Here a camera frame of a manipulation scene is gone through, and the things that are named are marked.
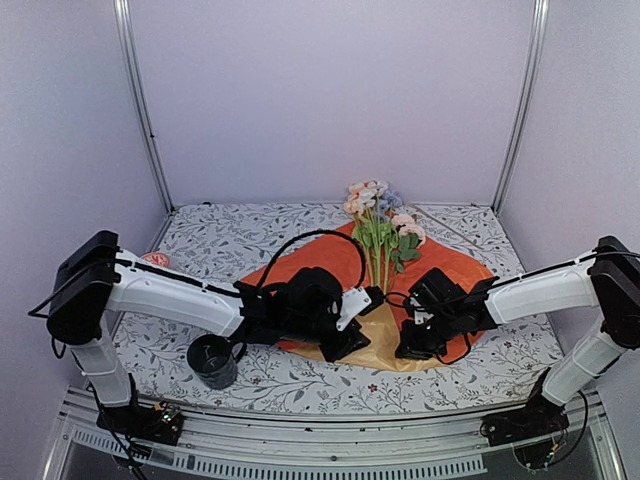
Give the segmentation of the pink rose fake stem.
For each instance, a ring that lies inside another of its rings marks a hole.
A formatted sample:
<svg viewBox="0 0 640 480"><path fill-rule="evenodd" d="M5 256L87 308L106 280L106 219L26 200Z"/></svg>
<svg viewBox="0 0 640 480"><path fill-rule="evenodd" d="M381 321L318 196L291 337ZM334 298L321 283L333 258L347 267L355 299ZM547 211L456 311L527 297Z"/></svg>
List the pink rose fake stem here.
<svg viewBox="0 0 640 480"><path fill-rule="evenodd" d="M421 257L420 248L426 243L427 235L417 220L409 214L395 214L391 218L390 262L397 274L404 274L406 265Z"/></svg>

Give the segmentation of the tan raffia ribbon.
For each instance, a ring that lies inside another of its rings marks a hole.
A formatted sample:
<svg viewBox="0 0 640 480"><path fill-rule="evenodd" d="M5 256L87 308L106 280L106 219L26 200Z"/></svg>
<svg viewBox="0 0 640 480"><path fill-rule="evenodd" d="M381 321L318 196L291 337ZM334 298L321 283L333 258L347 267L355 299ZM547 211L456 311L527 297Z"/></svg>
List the tan raffia ribbon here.
<svg viewBox="0 0 640 480"><path fill-rule="evenodd" d="M469 239L467 236L465 236L464 234L460 233L459 231L455 230L453 227L447 225L444 221L440 220L439 218L437 218L434 215L431 215L430 213L426 212L425 210L423 210L421 207L409 202L406 204L408 206L408 208L411 208L413 210L415 210L416 212L420 213L421 215L423 215L424 217L426 217L427 219L431 220L432 222L435 222L436 224L444 227L445 229L447 229L448 231L450 231L451 233L459 236L461 239L463 239L466 243L478 248L478 244Z"/></svg>

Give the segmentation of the blue fake flower stem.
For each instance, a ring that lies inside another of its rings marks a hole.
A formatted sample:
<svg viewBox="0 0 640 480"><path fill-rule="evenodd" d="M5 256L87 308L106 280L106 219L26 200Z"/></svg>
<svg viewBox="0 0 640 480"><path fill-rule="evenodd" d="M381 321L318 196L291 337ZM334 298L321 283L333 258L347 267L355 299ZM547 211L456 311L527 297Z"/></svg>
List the blue fake flower stem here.
<svg viewBox="0 0 640 480"><path fill-rule="evenodd" d="M391 223L391 219L396 214L396 210L404 204L400 194L391 189L387 189L377 202L377 215L379 225L383 226Z"/></svg>

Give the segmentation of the cream rose fake stem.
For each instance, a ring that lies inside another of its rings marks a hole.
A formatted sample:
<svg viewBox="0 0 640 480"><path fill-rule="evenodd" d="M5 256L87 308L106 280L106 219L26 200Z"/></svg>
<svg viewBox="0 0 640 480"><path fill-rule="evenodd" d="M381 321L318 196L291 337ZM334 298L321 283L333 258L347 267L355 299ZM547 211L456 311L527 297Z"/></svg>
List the cream rose fake stem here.
<svg viewBox="0 0 640 480"><path fill-rule="evenodd" d="M383 292L389 287L396 236L391 224L391 204L385 196L387 190L386 183L376 180L353 184L348 187L343 205L354 222L352 237L365 254L369 284Z"/></svg>

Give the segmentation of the orange fake flower stem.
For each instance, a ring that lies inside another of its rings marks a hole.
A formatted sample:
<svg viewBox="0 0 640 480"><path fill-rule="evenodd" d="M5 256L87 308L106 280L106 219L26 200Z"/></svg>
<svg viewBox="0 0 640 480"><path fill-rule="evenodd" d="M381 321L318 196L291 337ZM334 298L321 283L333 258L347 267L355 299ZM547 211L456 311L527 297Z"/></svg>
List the orange fake flower stem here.
<svg viewBox="0 0 640 480"><path fill-rule="evenodd" d="M388 189L388 184L379 180L360 182L348 187L348 196L343 205L345 212L353 218L363 216L378 220L378 198Z"/></svg>

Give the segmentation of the yellow wrapping paper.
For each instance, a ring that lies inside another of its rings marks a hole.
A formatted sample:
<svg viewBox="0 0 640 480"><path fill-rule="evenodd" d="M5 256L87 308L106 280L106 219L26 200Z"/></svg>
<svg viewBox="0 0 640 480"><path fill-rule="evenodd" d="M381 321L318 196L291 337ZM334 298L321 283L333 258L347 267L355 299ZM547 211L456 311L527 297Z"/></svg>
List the yellow wrapping paper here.
<svg viewBox="0 0 640 480"><path fill-rule="evenodd" d="M320 348L315 345L296 343L285 346L281 344L280 348L307 360L318 361L324 366L364 367L393 373L416 373L441 367L442 363L436 359L410 360L395 356L396 349L400 344L400 329L396 321L396 313L400 314L400 320L405 318L405 312L402 309L387 304L378 307L364 317L358 317L357 321L362 326L360 332L371 343L340 360L332 362L325 360Z"/></svg>

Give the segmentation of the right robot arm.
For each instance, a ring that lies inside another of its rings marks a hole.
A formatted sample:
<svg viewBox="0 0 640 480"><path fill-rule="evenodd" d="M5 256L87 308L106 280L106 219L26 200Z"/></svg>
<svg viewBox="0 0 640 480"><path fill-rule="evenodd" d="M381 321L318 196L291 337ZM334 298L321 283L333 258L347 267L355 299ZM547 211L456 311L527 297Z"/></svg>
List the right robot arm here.
<svg viewBox="0 0 640 480"><path fill-rule="evenodd" d="M442 360L455 339L505 327L538 315L552 322L586 315L583 331L563 357L539 378L517 415L517 427L537 436L556 409L639 347L639 255L614 236L574 259L501 280L477 282L469 291L433 268L411 286L401 303L396 355Z"/></svg>

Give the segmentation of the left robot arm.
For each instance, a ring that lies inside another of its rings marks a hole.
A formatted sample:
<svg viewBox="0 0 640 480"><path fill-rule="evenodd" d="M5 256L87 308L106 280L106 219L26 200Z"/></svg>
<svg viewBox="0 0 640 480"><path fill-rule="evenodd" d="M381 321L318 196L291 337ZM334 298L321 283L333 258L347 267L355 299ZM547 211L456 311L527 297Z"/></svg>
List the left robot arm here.
<svg viewBox="0 0 640 480"><path fill-rule="evenodd" d="M110 336L106 312L176 321L210 332L233 346L294 341L320 347L329 362L368 345L358 317L377 306L377 294L358 278L345 289L329 271L304 267L283 282L213 283L157 266L118 244L116 233L96 233L56 272L52 293L29 311L50 336L67 345L111 419L128 434L148 426L133 400L131 381Z"/></svg>

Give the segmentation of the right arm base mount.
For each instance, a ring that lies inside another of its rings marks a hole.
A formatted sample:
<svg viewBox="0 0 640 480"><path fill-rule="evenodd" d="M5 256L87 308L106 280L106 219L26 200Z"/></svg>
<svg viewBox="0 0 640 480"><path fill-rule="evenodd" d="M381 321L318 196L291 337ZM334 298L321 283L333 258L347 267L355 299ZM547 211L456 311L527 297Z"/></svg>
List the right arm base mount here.
<svg viewBox="0 0 640 480"><path fill-rule="evenodd" d="M589 417L587 397L582 391L578 391L584 406L582 426L574 443L559 456L563 441L568 437L569 420L564 406L558 406L543 396L545 377L546 373L536 381L527 401L521 407L505 413L486 415L479 427L479 434L492 447L559 433L558 440L547 440L513 450L516 461L530 472L547 470L567 460L580 445Z"/></svg>

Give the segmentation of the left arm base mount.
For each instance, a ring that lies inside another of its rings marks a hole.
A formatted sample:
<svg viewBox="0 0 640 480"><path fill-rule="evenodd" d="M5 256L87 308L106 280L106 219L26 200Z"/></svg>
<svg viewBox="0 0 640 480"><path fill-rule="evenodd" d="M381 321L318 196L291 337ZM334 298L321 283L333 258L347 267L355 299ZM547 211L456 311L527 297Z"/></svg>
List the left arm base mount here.
<svg viewBox="0 0 640 480"><path fill-rule="evenodd" d="M135 380L129 376L131 396L124 406L105 406L94 394L98 407L96 425L127 439L141 439L176 446L181 436L184 415L179 407L161 401L154 406L139 403Z"/></svg>

